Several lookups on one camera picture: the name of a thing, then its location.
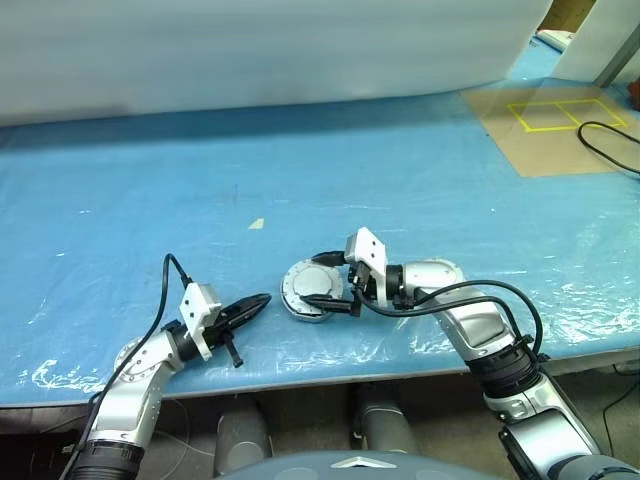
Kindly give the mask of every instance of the round metal puck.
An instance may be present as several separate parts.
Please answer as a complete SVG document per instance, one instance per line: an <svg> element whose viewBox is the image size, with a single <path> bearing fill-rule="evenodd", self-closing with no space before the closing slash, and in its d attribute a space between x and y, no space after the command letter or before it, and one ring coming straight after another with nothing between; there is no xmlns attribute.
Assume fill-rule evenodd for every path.
<svg viewBox="0 0 640 480"><path fill-rule="evenodd" d="M284 306L300 320L321 322L329 314L312 307L300 297L314 293L342 298L342 277L337 268L325 267L311 260L303 260L289 269L280 287Z"/></svg>

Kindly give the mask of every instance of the dark floor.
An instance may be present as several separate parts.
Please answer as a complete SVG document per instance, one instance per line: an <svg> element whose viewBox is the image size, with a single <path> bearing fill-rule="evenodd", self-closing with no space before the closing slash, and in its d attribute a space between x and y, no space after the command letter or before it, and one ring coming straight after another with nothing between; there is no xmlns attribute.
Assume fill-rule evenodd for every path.
<svg viewBox="0 0 640 480"><path fill-rule="evenodd" d="M587 371L558 377L583 414L604 451L608 452L602 408L637 381L613 373ZM478 386L468 375L450 375L384 382L402 406L420 449L434 457L516 479L497 432L500 423L488 412ZM351 421L349 399L353 386L278 390L255 394L264 411L276 455L314 449L349 449ZM209 479L213 471L215 431L225 398L166 401L158 432L187 439L201 450L186 449L163 434L154 435L145 456L140 479ZM39 431L84 413L81 407L0 411L0 431ZM608 414L616 456L640 465L640 393L636 390ZM82 419L65 426L79 427Z"/></svg>

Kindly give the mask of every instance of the white wall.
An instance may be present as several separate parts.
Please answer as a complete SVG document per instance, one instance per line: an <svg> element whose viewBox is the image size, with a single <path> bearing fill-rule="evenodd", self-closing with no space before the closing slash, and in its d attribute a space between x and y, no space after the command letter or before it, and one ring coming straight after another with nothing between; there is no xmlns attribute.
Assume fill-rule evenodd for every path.
<svg viewBox="0 0 640 480"><path fill-rule="evenodd" d="M501 79L551 0L0 0L0 124Z"/></svg>

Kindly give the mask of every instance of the black wire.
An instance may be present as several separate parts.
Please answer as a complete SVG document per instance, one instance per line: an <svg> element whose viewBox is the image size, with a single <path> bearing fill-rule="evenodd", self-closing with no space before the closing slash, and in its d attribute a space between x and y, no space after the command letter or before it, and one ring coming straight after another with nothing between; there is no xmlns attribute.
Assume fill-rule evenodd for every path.
<svg viewBox="0 0 640 480"><path fill-rule="evenodd" d="M183 270L182 266L180 265L176 257L174 257L173 254L171 253L168 253L167 255L165 255L164 261L162 262L162 287L160 292L160 304L158 305L158 312L156 313L156 318L153 320L153 323L147 330L147 333L144 334L144 337L142 337L142 339L133 348L133 350L131 350L127 354L127 356L124 358L124 360L122 360L118 368L115 369L111 377L109 377L109 380L105 384L102 391L94 394L89 399L88 405L90 408L90 413L89 413L89 418L87 419L87 424L85 425L82 435L80 436L78 443L76 443L76 446L73 449L73 453L71 454L71 458L67 462L67 465L65 466L64 471L60 475L59 480L64 480L66 478L67 474L69 473L73 464L78 458L78 455L84 449L87 443L87 439L89 438L89 434L91 433L91 427L93 427L93 423L95 422L96 417L98 416L98 411L100 410L100 405L102 405L102 401L104 400L105 395L107 394L111 386L114 384L114 382L120 377L124 369L127 367L127 364L138 353L138 351L140 351L140 349L143 347L146 341L149 340L149 338L151 337L151 335L153 335L153 332L156 330L156 328L158 328L158 325L162 320L162 315L164 314L164 308L167 304L167 294L169 292L169 262L173 263L176 270L180 274L180 279L182 281L182 284L185 286L185 288L191 282L191 278Z"/></svg>
<svg viewBox="0 0 640 480"><path fill-rule="evenodd" d="M638 385L640 385L640 378L635 382L633 382L633 385L631 385L631 387L629 387L629 390L624 392L622 396L620 396L617 400L614 400L613 402L611 402L609 405L607 405L602 409L602 421L604 422L604 429L607 432L607 440L609 441L609 451L611 452L612 457L615 457L615 452L613 450L613 442L611 441L611 433L609 432L609 424L607 423L607 412L611 407L616 406L617 404L622 402L625 398L627 398L629 395L631 395Z"/></svg>
<svg viewBox="0 0 640 480"><path fill-rule="evenodd" d="M590 150L593 150L594 152L596 152L598 155L606 158L607 160L609 160L611 163L613 163L614 165L622 168L623 170L627 170L628 172L632 172L632 173L636 173L638 175L640 175L640 170L638 170L637 168L633 168L630 167L628 165L625 165L624 163L619 162L618 160L616 160L615 158L613 158L611 155L608 155L606 153L604 153L602 150L600 150L599 148L594 147L591 143L587 142L587 140L585 140L584 136L582 135L582 129L584 127L586 127L587 125L598 125L600 127L604 127L607 128L609 130L611 130L612 132L617 133L618 135L622 135L623 137L625 137L627 140L630 140L632 142L635 143L639 143L640 144L640 140L632 137L631 135L628 135L620 130L618 130L617 128L613 128L610 125L607 125L606 123L602 123L602 122L596 122L596 121L589 121L589 122L584 122L582 125L580 125L580 127L578 127L578 139L580 140L580 142L582 142L582 144L587 147Z"/></svg>
<svg viewBox="0 0 640 480"><path fill-rule="evenodd" d="M527 306L527 308L531 312L531 316L533 317L536 333L535 333L535 339L533 342L532 350L533 350L533 353L538 355L538 353L540 353L540 347L542 346L542 337L544 336L544 327L542 326L542 319L540 318L540 313L538 312L538 309L533 304L533 302L529 299L529 297L527 297L524 294L522 290L514 287L509 283L500 282L499 280L468 280L466 282L454 283L452 285L448 285L446 287L440 288L434 292L425 294L424 297L416 300L415 305L422 305L423 303L426 303L429 300L432 300L434 297L437 297L438 295L442 295L443 293L447 293L452 290L457 290L458 288L470 287L473 285L491 285L494 287L504 288L516 294L518 297L520 297L520 299L524 302L524 304ZM511 321L509 323L511 323L511 328L513 329L513 333L516 335L516 338L521 338L522 335L520 334L520 330L518 329L518 326L515 320L513 321L513 323Z"/></svg>
<svg viewBox="0 0 640 480"><path fill-rule="evenodd" d="M465 307L467 305L473 305L475 303L484 303L484 302L493 302L497 303L504 310L509 323L512 325L512 328L517 330L518 326L515 323L515 319L513 318L513 313L509 308L509 305L506 304L504 300L498 297L484 296L484 297L474 297L474 298L465 298L464 300L456 300L455 302L443 303L441 305L437 305L434 307L425 307L425 308L415 308L413 310L389 310L387 308L378 307L376 304L371 302L367 297L364 296L364 293L360 288L356 288L355 294L358 297L358 300L362 302L370 310L373 310L380 315L384 315L385 317L393 317L393 318L404 318L404 317L419 317L422 315L430 315L432 313L442 312L444 310L450 310L452 308Z"/></svg>

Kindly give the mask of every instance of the table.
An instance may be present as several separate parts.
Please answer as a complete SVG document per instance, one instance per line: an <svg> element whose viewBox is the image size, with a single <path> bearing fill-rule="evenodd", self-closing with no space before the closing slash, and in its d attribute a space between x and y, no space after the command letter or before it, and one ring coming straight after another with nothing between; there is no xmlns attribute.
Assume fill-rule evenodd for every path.
<svg viewBox="0 0 640 480"><path fill-rule="evenodd" d="M534 42L497 86L566 84L544 79L555 59ZM237 332L243 367L221 350L169 395L462 369L430 317L287 314L286 270L363 225L393 263L448 258L528 292L551 356L636 346L638 198L617 172L519 177L458 92L1 129L0 404L86 401L151 323L169 251L226 303L274 295Z"/></svg>

